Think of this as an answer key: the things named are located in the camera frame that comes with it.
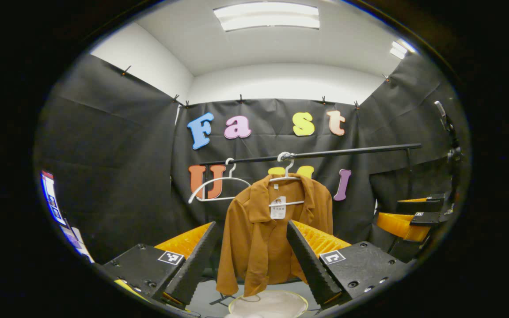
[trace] yellow letter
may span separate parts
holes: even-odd
[[[311,174],[313,173],[313,167],[312,166],[302,166],[297,169],[297,174],[303,175],[305,177],[308,177],[311,179]],[[268,169],[268,174],[285,174],[286,169],[283,167],[273,167]]]
[[[313,117],[310,113],[295,113],[292,117],[293,132],[297,136],[309,136],[315,131],[315,126],[311,123]]]

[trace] clothes hanger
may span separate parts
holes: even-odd
[[[229,164],[229,161],[233,160],[233,158],[228,158],[226,161],[225,161],[225,165],[228,165]],[[237,180],[237,181],[241,181],[241,182],[244,182],[246,183],[249,187],[250,187],[250,183],[248,183],[247,181],[244,181],[243,179],[239,179],[239,178],[234,178],[233,177],[233,170],[235,169],[235,167],[237,167],[237,164],[234,163],[233,164],[233,168],[229,171],[229,177],[221,177],[221,178],[215,178],[215,179],[212,179],[210,181],[207,181],[206,183],[204,183],[203,185],[200,185],[196,191],[194,191],[194,193],[192,193],[192,196],[190,197],[190,199],[188,200],[188,204],[191,204],[192,201],[194,201],[194,197],[196,197],[196,194],[201,190],[203,189],[203,197],[205,197],[205,186],[208,185],[209,183],[212,183],[212,182],[215,182],[215,181],[218,181],[218,180],[223,180],[223,179],[230,179],[230,180]],[[218,200],[232,200],[234,199],[235,197],[214,197],[213,199],[200,199],[198,197],[198,201],[201,201],[201,202],[205,202],[205,201],[218,201]]]
[[[273,179],[270,179],[269,182],[272,182],[272,181],[280,181],[280,180],[301,180],[300,178],[296,178],[296,177],[288,177],[288,171],[289,169],[293,166],[293,157],[292,157],[292,154],[289,153],[289,152],[283,152],[281,153],[280,155],[278,155],[278,158],[277,160],[280,162],[280,161],[283,161],[283,157],[285,155],[288,155],[288,159],[286,160],[289,160],[291,161],[291,163],[288,165],[288,167],[286,167],[286,172],[285,172],[285,175],[284,177],[280,177],[280,178],[273,178]],[[288,202],[288,203],[277,203],[277,204],[269,204],[268,206],[269,207],[283,207],[284,205],[293,205],[293,204],[300,204],[300,203],[303,203],[303,201],[295,201],[295,202]]]
[[[288,155],[289,158],[288,159],[283,159],[283,157],[285,155]],[[288,167],[286,167],[286,172],[285,172],[285,175],[284,177],[280,177],[280,178],[273,178],[273,179],[270,179],[269,182],[273,182],[273,181],[279,181],[279,180],[301,180],[299,178],[296,178],[296,177],[288,177],[288,171],[289,169],[293,166],[293,157],[292,157],[292,153],[289,153],[289,152],[283,152],[281,153],[280,155],[278,155],[278,158],[277,158],[277,161],[280,163],[281,161],[284,161],[284,160],[289,160],[291,161],[291,163],[288,165]]]

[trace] white wall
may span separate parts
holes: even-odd
[[[362,103],[384,78],[317,64],[259,64],[197,76],[190,104],[249,98],[293,98]]]
[[[133,76],[153,85],[178,101],[188,100],[194,76],[156,38],[136,23],[112,34],[91,51]]]

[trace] black fabric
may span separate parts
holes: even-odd
[[[408,169],[398,169],[370,175],[374,197],[378,201],[378,212],[395,213],[398,200],[428,197],[437,193],[451,192],[451,177],[447,158],[412,166],[412,193],[407,195],[410,174]]]
[[[368,237],[368,242],[380,248],[383,252],[388,253],[396,239],[398,239],[396,235],[384,231],[375,223],[373,223],[372,227],[370,228],[370,236]]]
[[[345,117],[341,128],[343,136],[334,135],[329,129],[327,111],[339,110]],[[184,232],[208,220],[224,222],[230,201],[200,202],[187,201],[192,194],[190,189],[191,165],[206,161],[264,157],[278,155],[283,151],[303,153],[312,151],[329,151],[334,149],[350,149],[359,147],[359,122],[353,105],[343,103],[327,103],[301,99],[253,99],[244,103],[239,101],[211,102],[182,107],[176,125],[174,140],[174,160],[172,161],[172,193],[174,211],[178,215],[178,232]],[[190,121],[210,112],[214,120],[210,122],[212,133],[208,135],[210,142],[198,150],[192,149],[192,133],[187,125]],[[292,117],[298,112],[309,112],[313,117],[315,132],[309,136],[297,136],[293,132]],[[235,115],[243,115],[249,119],[251,135],[246,138],[227,139],[224,136],[226,120]],[[238,163],[233,176],[249,183],[263,179],[271,167],[285,167],[289,162],[277,163]],[[322,183],[330,191],[332,197],[339,186],[339,171],[352,171],[349,178],[346,199],[333,201],[333,222],[335,236],[350,243],[366,239],[372,223],[374,199],[370,189],[366,162],[359,155],[338,157],[322,157],[313,159],[297,159],[291,172],[300,166],[313,166],[312,178]],[[230,165],[224,172],[228,176]],[[246,188],[246,185],[235,181],[224,181],[221,197],[234,197]]]
[[[390,249],[390,255],[402,262],[410,262],[420,252],[420,246],[422,246],[422,242],[396,238],[394,245]]]
[[[468,123],[454,89],[430,61],[418,54],[408,54],[388,81],[361,104],[361,146],[421,143],[422,148],[410,151],[412,165],[445,157],[450,137],[441,124],[435,101],[442,103],[449,117],[456,118],[460,142],[467,145]],[[404,151],[363,156],[372,174],[407,165]]]
[[[122,71],[84,56],[51,93],[34,156],[99,263],[176,235],[166,224],[175,223],[169,167],[178,104]]]

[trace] ceiling light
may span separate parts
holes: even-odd
[[[316,7],[287,2],[250,2],[213,10],[225,31],[290,26],[319,29]]]
[[[405,42],[402,39],[398,40],[398,44],[402,45],[404,48],[406,48],[408,51],[412,53],[416,52],[416,50],[414,50],[414,48],[412,48],[412,46],[408,42]]]
[[[408,53],[408,49],[404,48],[400,43],[398,42],[392,42],[392,49],[397,50],[398,52],[401,52],[402,54]]]
[[[392,49],[390,50],[390,53],[392,53],[392,55],[394,55],[394,56],[398,57],[400,60],[403,60],[403,59],[404,59],[404,57],[406,56],[406,53],[401,52],[401,51],[398,51],[398,50],[397,50],[397,49],[395,49],[395,48],[392,48]]]

